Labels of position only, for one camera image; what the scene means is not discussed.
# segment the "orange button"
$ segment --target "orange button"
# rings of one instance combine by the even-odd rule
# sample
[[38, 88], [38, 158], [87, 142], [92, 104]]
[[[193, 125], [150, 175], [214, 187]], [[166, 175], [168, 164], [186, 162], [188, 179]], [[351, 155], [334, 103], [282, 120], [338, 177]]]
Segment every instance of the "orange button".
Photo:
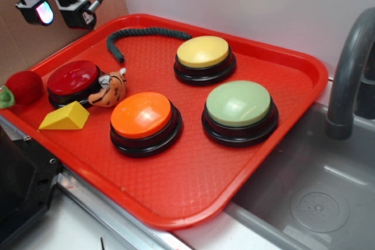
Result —
[[164, 95], [142, 92], [126, 98], [115, 107], [111, 124], [122, 137], [142, 139], [163, 129], [171, 117], [171, 103]]

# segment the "sink basin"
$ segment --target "sink basin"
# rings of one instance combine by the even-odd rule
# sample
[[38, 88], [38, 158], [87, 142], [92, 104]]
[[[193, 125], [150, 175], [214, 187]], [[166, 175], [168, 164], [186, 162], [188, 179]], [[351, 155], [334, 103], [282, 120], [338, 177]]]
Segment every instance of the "sink basin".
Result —
[[309, 109], [226, 212], [281, 248], [373, 249], [375, 125], [356, 117], [352, 137], [336, 141], [324, 133], [326, 110]]

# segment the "red tray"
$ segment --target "red tray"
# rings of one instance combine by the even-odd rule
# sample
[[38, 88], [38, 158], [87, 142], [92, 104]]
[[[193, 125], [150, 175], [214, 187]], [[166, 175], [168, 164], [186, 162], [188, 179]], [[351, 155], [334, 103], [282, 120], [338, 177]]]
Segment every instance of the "red tray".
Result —
[[[279, 109], [279, 125], [265, 142], [249, 148], [227, 148], [203, 132], [201, 114], [209, 92], [217, 87], [190, 86], [175, 78], [173, 64], [182, 41], [164, 36], [126, 37], [116, 42], [125, 55], [119, 64], [106, 48], [107, 36], [123, 28], [161, 28], [193, 37], [226, 39], [237, 69], [226, 81], [250, 80], [263, 85]], [[46, 85], [51, 72], [74, 60], [91, 60], [104, 72], [127, 68], [127, 96], [156, 91], [182, 114], [179, 140], [159, 155], [133, 159], [118, 153], [110, 141], [112, 109], [90, 107], [80, 131], [39, 131], [54, 108], [47, 92], [34, 104], [0, 113], [54, 153], [69, 169], [144, 223], [164, 230], [185, 228], [221, 211], [282, 137], [325, 88], [328, 73], [314, 57], [150, 15], [116, 19], [87, 34], [32, 68]]]

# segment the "red button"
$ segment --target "red button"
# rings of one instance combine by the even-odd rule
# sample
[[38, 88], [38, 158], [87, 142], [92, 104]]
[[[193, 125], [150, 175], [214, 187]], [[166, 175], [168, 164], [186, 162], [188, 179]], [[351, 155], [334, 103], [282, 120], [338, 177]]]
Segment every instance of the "red button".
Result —
[[52, 94], [67, 96], [85, 90], [98, 78], [98, 68], [91, 61], [73, 61], [51, 74], [47, 86]]

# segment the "dark green rope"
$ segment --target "dark green rope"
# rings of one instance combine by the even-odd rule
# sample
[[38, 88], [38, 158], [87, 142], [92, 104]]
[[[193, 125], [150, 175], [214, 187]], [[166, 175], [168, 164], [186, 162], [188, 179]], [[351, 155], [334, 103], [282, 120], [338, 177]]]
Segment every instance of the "dark green rope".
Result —
[[125, 61], [124, 55], [120, 52], [120, 50], [116, 47], [115, 42], [118, 39], [128, 36], [143, 36], [143, 35], [163, 35], [169, 37], [175, 37], [182, 40], [191, 39], [192, 36], [185, 33], [180, 32], [178, 30], [171, 30], [171, 29], [164, 29], [164, 28], [145, 28], [145, 29], [122, 29], [117, 32], [112, 33], [107, 38], [107, 49], [112, 53], [112, 55], [120, 62], [123, 63]]

